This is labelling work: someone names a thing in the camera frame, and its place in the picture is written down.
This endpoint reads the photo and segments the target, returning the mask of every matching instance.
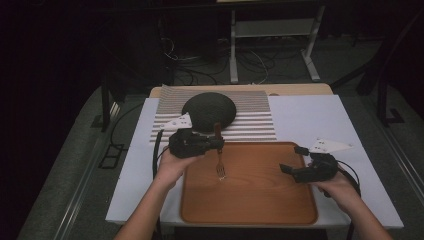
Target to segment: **wooden tray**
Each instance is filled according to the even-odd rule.
[[[181,218],[188,223],[234,225],[309,225],[317,209],[308,184],[295,183],[279,163],[304,167],[290,142],[225,143],[222,160],[227,178],[215,171],[218,156],[204,159],[185,172]]]

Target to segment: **white and gray striped mat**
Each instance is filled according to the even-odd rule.
[[[193,96],[210,91],[183,90],[162,86],[161,98],[156,111],[150,142],[154,143],[160,125],[182,115],[184,104]],[[222,130],[222,136],[229,142],[276,141],[274,124],[268,97],[264,91],[214,91],[229,97],[236,105],[237,114],[233,123]],[[175,130],[165,130],[162,142]]]

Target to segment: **human hand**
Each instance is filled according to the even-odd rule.
[[[166,149],[162,154],[159,169],[154,181],[163,184],[169,190],[175,186],[176,181],[183,175],[185,169],[190,164],[203,157],[204,155],[200,155],[181,159],[172,155],[169,149]]]
[[[351,182],[340,172],[337,172],[330,180],[310,184],[326,191],[336,201],[339,208],[348,214],[350,209],[362,202]]]

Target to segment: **dark background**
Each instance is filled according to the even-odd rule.
[[[361,34],[393,39],[419,10],[418,2],[329,1],[320,37]],[[152,86],[172,83],[172,65],[163,57],[157,28],[159,14],[122,16],[89,11],[147,4],[99,0],[1,4],[2,239],[17,237],[81,107],[102,82],[121,101],[128,91],[147,92]],[[196,21],[167,15],[165,31],[176,41],[184,36],[199,42],[201,36],[204,53],[213,55],[214,38],[221,37],[228,26],[213,13],[194,16]],[[418,57],[423,55],[419,47],[422,19],[396,52],[388,76],[393,76],[392,84],[411,98],[410,104],[416,105],[423,117],[418,100],[424,82],[418,65]],[[406,78],[416,83],[399,81]]]

